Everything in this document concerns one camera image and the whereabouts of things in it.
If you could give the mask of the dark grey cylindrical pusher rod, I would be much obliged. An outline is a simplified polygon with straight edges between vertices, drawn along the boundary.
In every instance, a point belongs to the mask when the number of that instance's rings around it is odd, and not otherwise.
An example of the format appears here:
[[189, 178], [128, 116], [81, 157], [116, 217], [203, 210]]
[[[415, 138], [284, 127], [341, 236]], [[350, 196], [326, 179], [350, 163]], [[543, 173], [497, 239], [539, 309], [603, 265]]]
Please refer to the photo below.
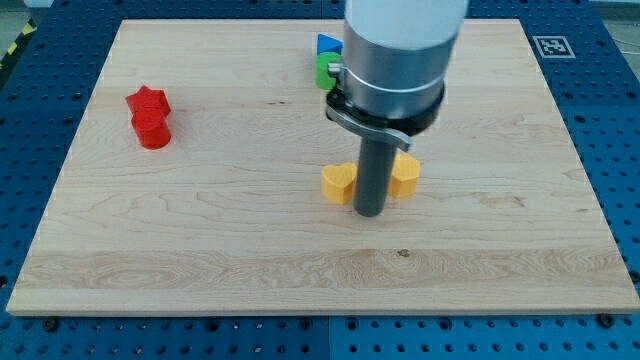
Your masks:
[[384, 209], [396, 147], [363, 138], [360, 145], [353, 205], [359, 215], [378, 216]]

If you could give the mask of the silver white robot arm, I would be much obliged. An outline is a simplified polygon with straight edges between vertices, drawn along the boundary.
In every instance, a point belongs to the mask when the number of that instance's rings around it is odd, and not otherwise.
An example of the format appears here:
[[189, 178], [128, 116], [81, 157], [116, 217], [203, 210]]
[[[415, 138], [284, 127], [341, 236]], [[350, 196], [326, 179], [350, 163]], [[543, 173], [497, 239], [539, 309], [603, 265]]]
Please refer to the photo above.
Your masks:
[[361, 139], [353, 205], [365, 217], [385, 206], [398, 151], [429, 128], [469, 0], [347, 0], [342, 58], [326, 116]]

